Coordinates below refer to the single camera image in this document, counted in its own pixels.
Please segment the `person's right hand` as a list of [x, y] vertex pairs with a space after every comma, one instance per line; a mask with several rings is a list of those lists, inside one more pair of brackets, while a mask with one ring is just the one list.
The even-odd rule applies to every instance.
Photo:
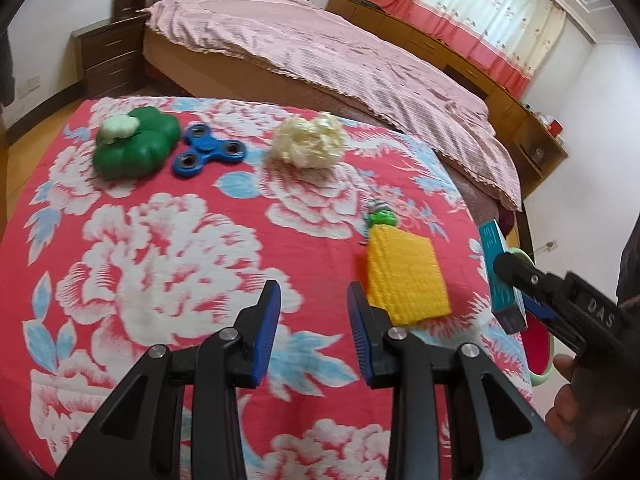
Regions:
[[552, 408], [546, 415], [546, 424], [552, 434], [565, 446], [571, 446], [584, 432], [598, 437], [616, 439], [625, 431], [628, 411], [611, 405], [593, 402], [588, 405], [576, 398], [574, 375], [575, 359], [567, 354], [557, 354], [553, 366], [567, 380], [555, 395]]

